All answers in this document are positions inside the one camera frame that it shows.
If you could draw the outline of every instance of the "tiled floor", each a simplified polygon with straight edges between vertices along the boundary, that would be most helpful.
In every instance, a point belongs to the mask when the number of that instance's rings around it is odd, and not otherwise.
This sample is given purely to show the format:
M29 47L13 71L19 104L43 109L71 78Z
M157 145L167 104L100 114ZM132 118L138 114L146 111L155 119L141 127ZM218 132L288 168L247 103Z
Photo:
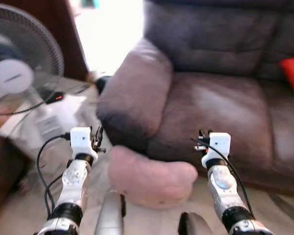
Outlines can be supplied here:
M109 189L107 178L108 155L102 154L100 162L91 172L88 208L83 217L80 234L93 235L100 206L105 192ZM46 210L37 175L29 176L31 190L28 194L12 195L0 213L0 235L32 235L45 221ZM57 197L61 185L52 192ZM279 209L262 191L249 189L248 194L256 217L270 228L275 235L294 235L294 220ZM294 209L294 198L282 197ZM195 183L191 198L183 205L170 210L153 210L127 203L125 217L126 235L176 235L180 214L196 212L203 216L215 235L226 235L226 231L214 213L212 199L206 189L206 179Z

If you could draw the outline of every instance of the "black cable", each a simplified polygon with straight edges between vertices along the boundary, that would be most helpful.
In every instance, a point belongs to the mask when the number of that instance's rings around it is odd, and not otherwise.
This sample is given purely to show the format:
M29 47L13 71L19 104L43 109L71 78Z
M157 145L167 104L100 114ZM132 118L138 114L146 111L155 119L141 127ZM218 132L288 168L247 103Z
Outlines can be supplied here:
M62 177L63 173L61 175L59 175L57 178L55 178L54 180L52 180L46 187L45 189L45 195L44 195L44 199L45 199L45 205L46 205L46 208L47 208L47 213L48 213L48 219L50 218L50 215L51 215L51 212L54 210L54 207L51 207L51 211L50 211L50 208L49 208L49 204L48 204L48 194L50 192L50 187L57 181L59 180L61 177Z
M52 140L55 140L55 139L58 139L58 138L64 138L64 137L65 137L65 135L58 135L58 136L54 136L54 137L50 138L49 140L47 140L47 141L43 144L43 146L40 148L40 150L39 150L39 152L38 152L37 160L36 160L36 167L37 167L38 176L39 176L39 178L41 179L41 181L43 182L45 188L47 188L47 184L46 184L46 182L45 182L45 180L44 180L44 178L43 178L43 175L42 175L42 173L41 173L41 171L40 171L40 168L39 168L40 155L41 155L41 153L43 152L45 146L46 146L49 142L51 142ZM48 193L48 196L49 196L50 201L51 201L51 208L54 208L54 200L53 200L52 194L50 193L49 190L47 190L47 193ZM48 214L48 217L49 217L49 215L50 215L50 209L49 209L49 206L47 206L47 214Z
M229 160L228 160L228 159L227 159L222 153L220 153L217 149L215 149L214 147L210 146L209 144L207 144L207 143L205 143L205 142L202 142L202 141L200 141L200 140L196 140L196 139L194 139L194 138L191 138L191 140L195 141L196 143L200 143L201 145L204 145L204 146L206 146L206 147L208 147L208 148L211 148L211 149L214 150L216 153L218 153L218 154L223 158L223 160L225 160L225 162L230 166L231 170L232 170L233 173L235 174L236 179L238 180L238 182L239 182L239 184L240 184L240 186L241 186L241 188L242 188L242 191L243 191L243 194L244 194L244 198L245 198L246 204L247 204L247 206L248 206L249 212L250 212L251 216L253 216L253 217L255 218L254 213L253 213L253 211L252 211L252 209L251 209L251 204L250 204L250 202L249 202L249 198L248 198L248 196L247 196L247 193L246 193L246 190L245 190L244 184L243 184L243 182L242 182L242 180L241 180L239 174L237 173L236 169L235 169L234 166L232 165L232 163L231 163L231 162L230 162L230 161L229 161Z
M80 94L80 93L84 92L85 90L87 90L88 88L90 88L90 86L88 84L85 84L84 86L81 86L80 91L75 92L74 94Z

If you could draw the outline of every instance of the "black plastic part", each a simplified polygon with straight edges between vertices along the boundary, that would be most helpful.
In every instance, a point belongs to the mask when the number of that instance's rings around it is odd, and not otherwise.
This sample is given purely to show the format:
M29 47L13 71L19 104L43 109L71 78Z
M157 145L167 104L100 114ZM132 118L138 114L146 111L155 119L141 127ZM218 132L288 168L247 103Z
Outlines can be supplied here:
M204 137L204 138L198 139L198 140L200 140L200 141L202 141L202 142L204 142L206 144L210 144L210 137Z
M67 163L67 168L69 168L69 166L71 165L71 163L73 162L72 159L68 160L68 163Z
M122 213L122 218L126 216L126 200L125 196L121 194L121 213Z
M206 137L206 134L205 134L205 131L204 130L202 130L202 129L200 129L199 131L198 131L198 134L199 134L199 136L201 136L201 137Z
M71 140L71 134L70 134L70 132L64 133L63 138L65 138L67 141Z
M95 85L98 89L99 94L102 93L105 85L109 82L110 78L111 78L111 76L104 76L104 77L101 77L95 81Z
M66 218L75 222L78 226L83 217L82 209L74 203L63 203L56 207L49 219Z
M272 235L271 233L267 233L267 232L234 232L233 235Z
M47 232L45 235L78 235L76 229L73 226L70 226L68 230L66 231L52 231Z
M41 98L46 101L46 104L52 104L61 101L64 98L64 92L55 92L54 90L45 87L41 87L37 91Z
M246 219L254 219L254 217L244 207L231 207L222 215L222 223L228 232L237 222Z
M90 166L93 165L94 158L93 156L90 156L89 154L86 153L79 153L76 155L75 160L84 160L89 163Z
M102 142L103 127L99 126L96 130L95 138L92 141L92 148L95 152L106 152L105 148L100 148Z
M188 213L184 212L181 214L180 222L178 224L177 231L179 235L188 235L187 224L188 224Z
M207 170L209 170L211 167L215 165L226 165L226 162L219 158L210 159L206 162Z

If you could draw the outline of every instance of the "brown sofa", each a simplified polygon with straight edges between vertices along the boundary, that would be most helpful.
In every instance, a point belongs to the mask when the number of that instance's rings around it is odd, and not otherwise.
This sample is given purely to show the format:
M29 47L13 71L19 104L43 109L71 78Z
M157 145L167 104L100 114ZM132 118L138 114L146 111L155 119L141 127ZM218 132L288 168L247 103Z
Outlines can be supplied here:
M294 195L294 0L146 0L144 38L100 96L112 144L186 161L198 130L231 135L250 186Z

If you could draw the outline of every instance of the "pink cushion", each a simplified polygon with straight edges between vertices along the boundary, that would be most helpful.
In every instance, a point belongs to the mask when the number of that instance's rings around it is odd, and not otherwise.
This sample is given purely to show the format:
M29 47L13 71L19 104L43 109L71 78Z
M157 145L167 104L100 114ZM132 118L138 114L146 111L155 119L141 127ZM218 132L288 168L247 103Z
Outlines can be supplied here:
M109 155L111 186L127 201L171 208L188 199L193 190L197 171L189 163L150 160L124 146L114 146Z

